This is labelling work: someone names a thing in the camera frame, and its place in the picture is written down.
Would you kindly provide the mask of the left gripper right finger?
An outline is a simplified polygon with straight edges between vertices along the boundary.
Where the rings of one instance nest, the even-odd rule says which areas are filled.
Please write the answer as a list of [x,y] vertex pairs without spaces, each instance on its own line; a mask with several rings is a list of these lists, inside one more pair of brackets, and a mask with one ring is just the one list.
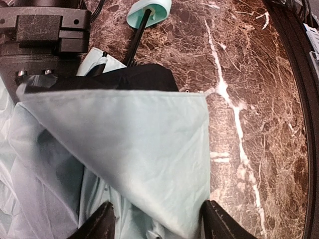
[[206,239],[256,239],[214,200],[203,203],[203,226]]

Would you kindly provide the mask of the mint green folding umbrella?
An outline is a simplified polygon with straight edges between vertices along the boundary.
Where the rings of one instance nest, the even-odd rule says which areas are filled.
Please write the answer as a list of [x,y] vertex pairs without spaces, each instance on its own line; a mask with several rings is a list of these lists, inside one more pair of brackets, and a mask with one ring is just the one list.
[[[1,1],[77,6],[80,0]],[[14,102],[0,78],[0,236],[67,239],[104,203],[115,239],[202,239],[209,198],[208,108],[171,70],[98,48],[77,74],[30,76]]]

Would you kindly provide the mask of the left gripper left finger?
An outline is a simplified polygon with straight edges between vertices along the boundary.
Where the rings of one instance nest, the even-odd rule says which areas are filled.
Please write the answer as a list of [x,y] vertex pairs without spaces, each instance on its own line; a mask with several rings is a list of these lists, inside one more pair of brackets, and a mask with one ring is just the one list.
[[114,239],[115,220],[113,205],[104,202],[68,239]]

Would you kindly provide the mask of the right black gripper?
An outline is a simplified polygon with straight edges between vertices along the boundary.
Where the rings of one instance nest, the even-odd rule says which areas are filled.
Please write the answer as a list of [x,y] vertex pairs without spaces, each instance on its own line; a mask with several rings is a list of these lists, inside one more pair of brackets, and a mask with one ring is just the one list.
[[0,77],[11,99],[30,76],[75,76],[90,25],[91,12],[77,6],[1,6]]

